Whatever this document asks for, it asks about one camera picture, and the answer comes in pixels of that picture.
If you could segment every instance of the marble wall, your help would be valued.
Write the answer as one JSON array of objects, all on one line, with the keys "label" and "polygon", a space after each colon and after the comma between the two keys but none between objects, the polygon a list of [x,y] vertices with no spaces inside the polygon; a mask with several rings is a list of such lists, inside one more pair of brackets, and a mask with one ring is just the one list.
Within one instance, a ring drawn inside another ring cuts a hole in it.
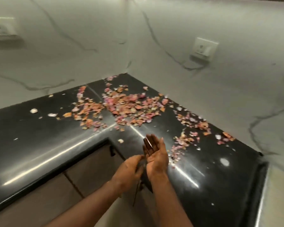
[{"label": "marble wall", "polygon": [[[0,17],[23,37],[0,44],[0,108],[127,71],[284,169],[284,3],[0,0]],[[220,43],[208,65],[196,37]]]}]

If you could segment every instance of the hand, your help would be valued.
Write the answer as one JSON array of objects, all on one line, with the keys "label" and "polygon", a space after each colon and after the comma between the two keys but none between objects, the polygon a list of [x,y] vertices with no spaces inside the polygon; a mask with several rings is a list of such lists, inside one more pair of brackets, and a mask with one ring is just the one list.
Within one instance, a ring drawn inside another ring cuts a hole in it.
[{"label": "hand", "polygon": [[120,194],[128,191],[143,173],[143,166],[136,171],[137,165],[144,155],[134,155],[125,160],[117,169],[111,181],[118,187]]},{"label": "hand", "polygon": [[146,135],[143,139],[143,151],[147,158],[146,171],[150,181],[157,176],[166,176],[168,167],[168,154],[163,138],[158,140],[154,135]]}]

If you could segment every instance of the metal edge strip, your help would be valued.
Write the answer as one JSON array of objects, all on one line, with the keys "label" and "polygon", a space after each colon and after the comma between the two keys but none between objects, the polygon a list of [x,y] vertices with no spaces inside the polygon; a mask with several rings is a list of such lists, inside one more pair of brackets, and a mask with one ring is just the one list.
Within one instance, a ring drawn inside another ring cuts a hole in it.
[{"label": "metal edge strip", "polygon": [[266,173],[266,177],[265,177],[265,181],[264,181],[264,186],[263,186],[263,189],[262,189],[261,201],[260,201],[260,205],[259,205],[259,209],[258,209],[258,213],[257,213],[255,227],[260,227],[260,221],[261,221],[263,206],[264,206],[264,202],[265,202],[265,198],[266,198],[266,194],[267,194],[267,187],[268,187],[271,168],[272,168],[272,165],[269,164],[269,167],[268,167],[267,173]]}]

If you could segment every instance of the human arm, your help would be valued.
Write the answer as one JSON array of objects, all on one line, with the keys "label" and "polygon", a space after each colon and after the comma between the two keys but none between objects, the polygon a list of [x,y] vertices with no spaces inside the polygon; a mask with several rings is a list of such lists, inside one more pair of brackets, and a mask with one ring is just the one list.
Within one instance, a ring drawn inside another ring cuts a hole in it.
[{"label": "human arm", "polygon": [[146,137],[143,145],[148,162],[146,170],[153,188],[161,227],[193,227],[168,179],[168,154],[163,138],[158,140],[154,134]]},{"label": "human arm", "polygon": [[140,179],[143,167],[136,171],[143,155],[124,161],[112,179],[75,206],[52,220],[45,227],[92,227],[121,193],[129,190]]}]

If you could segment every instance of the granite countertop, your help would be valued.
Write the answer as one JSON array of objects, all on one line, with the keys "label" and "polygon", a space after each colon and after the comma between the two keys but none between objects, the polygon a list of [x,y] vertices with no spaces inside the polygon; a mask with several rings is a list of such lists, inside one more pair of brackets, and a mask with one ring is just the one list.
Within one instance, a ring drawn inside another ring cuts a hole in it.
[{"label": "granite countertop", "polygon": [[[112,87],[128,85],[128,94],[141,93],[145,86],[128,74],[120,74],[110,82]],[[167,107],[151,123],[141,127],[126,126],[124,132],[111,130],[115,118],[111,112],[103,110],[103,122],[108,128],[96,132],[83,130],[79,121],[62,117],[77,101],[78,88],[0,109],[0,210],[102,145],[109,143],[126,159],[143,154],[145,134],[163,137],[170,149],[174,136],[179,136],[184,128],[173,109]],[[105,88],[104,80],[89,83],[84,96],[99,102]],[[148,89],[147,96],[158,95],[154,89]],[[30,113],[32,108],[37,108],[38,112]],[[61,119],[48,117],[49,113],[58,113]],[[212,124],[210,127],[213,134],[222,132]],[[201,149],[190,145],[175,168],[168,169],[176,193],[197,227],[247,226],[251,220],[246,214],[250,209],[257,209],[261,194],[254,191],[261,190],[266,172],[262,157],[238,140],[229,145],[217,145],[214,135],[201,136],[198,144]],[[228,164],[223,164],[222,160],[227,160]],[[145,175],[142,180],[149,186]],[[256,204],[250,201],[251,196]]]}]

